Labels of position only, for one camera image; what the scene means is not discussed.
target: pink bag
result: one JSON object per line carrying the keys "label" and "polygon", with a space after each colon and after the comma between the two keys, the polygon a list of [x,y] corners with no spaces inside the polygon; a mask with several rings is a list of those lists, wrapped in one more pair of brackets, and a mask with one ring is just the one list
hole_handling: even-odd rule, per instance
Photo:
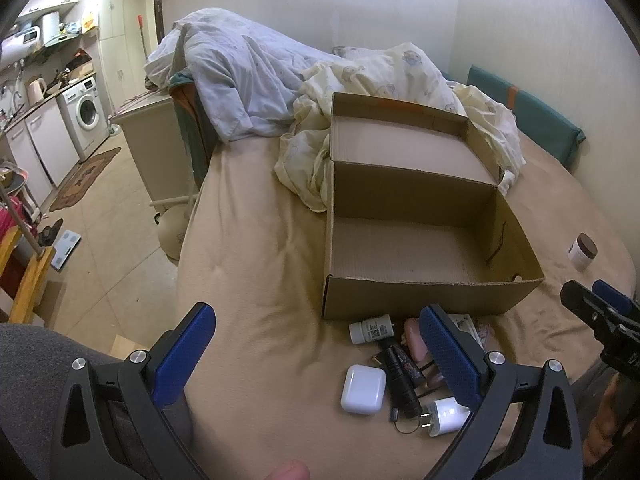
{"label": "pink bag", "polygon": [[[11,198],[11,202],[14,205],[14,210],[17,211],[18,216],[24,220],[27,227],[30,229],[31,234],[35,237],[38,236],[38,229],[31,222],[31,219],[27,216],[24,207],[22,206],[22,201],[17,197],[13,196]],[[15,225],[14,219],[11,218],[11,214],[7,210],[4,205],[0,205],[0,240],[4,238],[6,232]]]}

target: cardboard box lid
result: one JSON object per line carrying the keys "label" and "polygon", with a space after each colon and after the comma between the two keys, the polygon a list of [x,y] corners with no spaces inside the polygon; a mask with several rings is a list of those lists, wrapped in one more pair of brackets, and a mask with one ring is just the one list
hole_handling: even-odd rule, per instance
{"label": "cardboard box lid", "polygon": [[437,108],[336,92],[331,136],[334,162],[500,182],[491,147],[471,121]]}

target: gray fabric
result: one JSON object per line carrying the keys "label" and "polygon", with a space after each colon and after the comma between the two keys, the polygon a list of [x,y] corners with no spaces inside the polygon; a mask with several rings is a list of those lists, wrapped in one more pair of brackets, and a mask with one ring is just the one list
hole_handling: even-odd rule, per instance
{"label": "gray fabric", "polygon": [[[69,367],[78,357],[94,366],[119,361],[45,328],[0,324],[0,427],[38,480],[50,478],[54,418]],[[124,410],[114,404],[118,433],[132,465],[148,478],[156,478]],[[191,419],[184,396],[164,413],[188,448]]]}

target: blue gripper pad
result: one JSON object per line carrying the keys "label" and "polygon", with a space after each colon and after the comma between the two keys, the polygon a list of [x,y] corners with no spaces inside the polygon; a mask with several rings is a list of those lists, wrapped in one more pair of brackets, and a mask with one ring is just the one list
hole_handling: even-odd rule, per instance
{"label": "blue gripper pad", "polygon": [[215,331],[216,314],[203,304],[156,370],[151,395],[156,408],[161,410],[178,400]]}
{"label": "blue gripper pad", "polygon": [[482,403],[480,373],[428,306],[420,312],[420,335],[456,402],[474,412]]}
{"label": "blue gripper pad", "polygon": [[613,288],[609,283],[596,280],[591,285],[591,291],[615,308],[622,316],[629,317],[635,309],[631,298],[626,297],[622,292]]}

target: washing machine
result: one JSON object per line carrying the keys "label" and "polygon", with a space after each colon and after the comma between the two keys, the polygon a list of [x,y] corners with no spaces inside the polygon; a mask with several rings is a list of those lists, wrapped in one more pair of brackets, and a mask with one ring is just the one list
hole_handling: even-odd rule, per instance
{"label": "washing machine", "polygon": [[95,79],[90,77],[76,83],[56,99],[80,161],[87,160],[109,137]]}

